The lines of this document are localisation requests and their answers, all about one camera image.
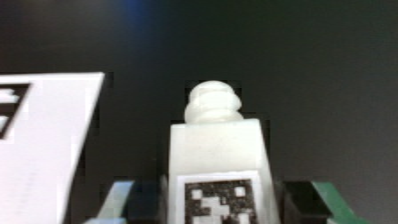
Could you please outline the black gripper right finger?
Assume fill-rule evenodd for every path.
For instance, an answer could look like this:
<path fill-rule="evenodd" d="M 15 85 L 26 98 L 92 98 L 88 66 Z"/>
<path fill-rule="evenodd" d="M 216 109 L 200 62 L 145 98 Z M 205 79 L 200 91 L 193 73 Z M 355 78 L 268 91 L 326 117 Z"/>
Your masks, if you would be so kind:
<path fill-rule="evenodd" d="M 349 209 L 330 182 L 282 183 L 282 224 L 371 224 Z"/>

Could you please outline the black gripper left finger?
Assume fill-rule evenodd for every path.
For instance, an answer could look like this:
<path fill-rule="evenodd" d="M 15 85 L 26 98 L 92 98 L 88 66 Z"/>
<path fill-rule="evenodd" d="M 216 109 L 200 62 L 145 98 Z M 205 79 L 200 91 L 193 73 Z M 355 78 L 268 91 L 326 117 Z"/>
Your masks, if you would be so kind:
<path fill-rule="evenodd" d="M 150 182 L 115 181 L 97 215 L 85 224 L 157 224 L 157 190 Z"/>

